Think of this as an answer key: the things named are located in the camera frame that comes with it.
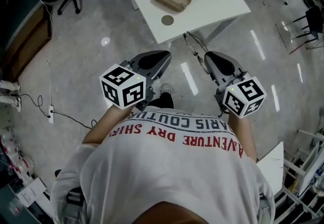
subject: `gray floor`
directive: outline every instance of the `gray floor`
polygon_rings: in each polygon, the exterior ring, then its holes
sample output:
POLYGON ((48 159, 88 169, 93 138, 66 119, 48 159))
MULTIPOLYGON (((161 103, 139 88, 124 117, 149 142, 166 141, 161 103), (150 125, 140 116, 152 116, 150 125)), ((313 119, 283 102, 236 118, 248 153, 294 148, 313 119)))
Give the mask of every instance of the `gray floor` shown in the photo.
MULTIPOLYGON (((251 13, 239 18, 209 45, 213 51, 224 52, 237 59, 251 75, 257 76, 267 91, 264 105, 250 116, 258 156, 265 155, 279 141, 293 151, 305 142, 296 134, 297 128, 315 131, 318 108, 323 105, 321 75, 324 72, 324 50, 302 47, 288 55, 292 46, 285 47, 275 24, 281 26, 301 17, 307 10, 302 0, 245 0, 251 13), (265 59, 258 50, 259 43, 265 59), (300 65, 301 82, 297 64, 300 65), (275 85, 280 111, 276 111, 271 86, 275 85)), ((55 4, 54 11, 60 3, 55 4)), ((61 16, 53 15, 53 47, 51 65, 52 104, 58 112, 69 114, 90 125, 106 111, 99 75, 114 63, 131 59, 136 54, 165 49, 172 53, 172 62, 160 83, 173 86, 176 108, 189 112, 219 113, 213 98, 216 85, 211 81, 187 49, 183 39, 157 45, 139 10, 134 11, 130 0, 82 0, 82 12, 75 14, 69 4, 61 16), (102 47, 101 39, 109 37, 102 47), (194 96, 181 64, 187 63, 199 93, 194 96)), ((302 23, 291 26, 301 28, 302 23)), ((48 110, 50 57, 48 44, 31 61, 19 81, 22 92, 34 99, 44 98, 43 110, 48 110)), ((22 98, 22 111, 15 113, 16 134, 23 148, 32 155, 36 173, 50 188, 54 171, 64 166, 87 129, 62 116, 50 124, 28 98, 22 98)))

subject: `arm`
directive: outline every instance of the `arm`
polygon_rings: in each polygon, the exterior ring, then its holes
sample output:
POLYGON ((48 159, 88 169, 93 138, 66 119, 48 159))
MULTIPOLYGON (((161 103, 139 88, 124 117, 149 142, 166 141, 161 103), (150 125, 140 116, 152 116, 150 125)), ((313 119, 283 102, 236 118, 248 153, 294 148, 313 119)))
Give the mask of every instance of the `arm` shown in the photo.
POLYGON ((82 143, 101 144, 114 126, 131 114, 132 109, 133 106, 126 109, 120 109, 115 105, 110 107, 99 122, 88 132, 82 143))
POLYGON ((234 131, 239 143, 248 157, 257 161, 257 150, 251 134, 250 123, 247 117, 239 119, 231 111, 229 112, 228 125, 234 131))

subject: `black pants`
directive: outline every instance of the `black pants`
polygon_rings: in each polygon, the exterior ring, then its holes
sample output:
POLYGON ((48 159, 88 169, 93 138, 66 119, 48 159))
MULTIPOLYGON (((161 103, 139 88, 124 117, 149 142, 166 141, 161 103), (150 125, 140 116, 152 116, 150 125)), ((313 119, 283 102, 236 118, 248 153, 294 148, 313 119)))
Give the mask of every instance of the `black pants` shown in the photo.
POLYGON ((155 106, 159 108, 174 108, 173 100, 168 92, 164 92, 160 98, 151 101, 148 106, 155 106))

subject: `white t-shirt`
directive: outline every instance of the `white t-shirt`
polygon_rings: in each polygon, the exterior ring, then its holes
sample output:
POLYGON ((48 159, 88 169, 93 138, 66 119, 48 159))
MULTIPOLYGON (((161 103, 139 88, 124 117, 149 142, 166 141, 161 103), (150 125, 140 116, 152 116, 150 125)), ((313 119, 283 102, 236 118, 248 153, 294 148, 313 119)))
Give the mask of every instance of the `white t-shirt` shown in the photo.
POLYGON ((101 145, 80 145, 53 185, 62 221, 81 186, 91 224, 131 224, 153 205, 185 207, 208 223, 257 223, 260 194, 273 193, 230 127, 214 116, 154 109, 120 122, 101 145))

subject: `wall outlet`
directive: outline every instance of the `wall outlet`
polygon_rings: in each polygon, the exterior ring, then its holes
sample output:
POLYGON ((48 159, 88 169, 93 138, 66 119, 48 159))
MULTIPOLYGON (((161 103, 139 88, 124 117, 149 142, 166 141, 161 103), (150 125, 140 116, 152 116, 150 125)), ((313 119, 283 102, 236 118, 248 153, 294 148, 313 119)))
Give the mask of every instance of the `wall outlet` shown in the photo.
POLYGON ((54 124, 54 113, 52 113, 51 111, 54 111, 54 107, 53 106, 49 106, 49 122, 54 124))

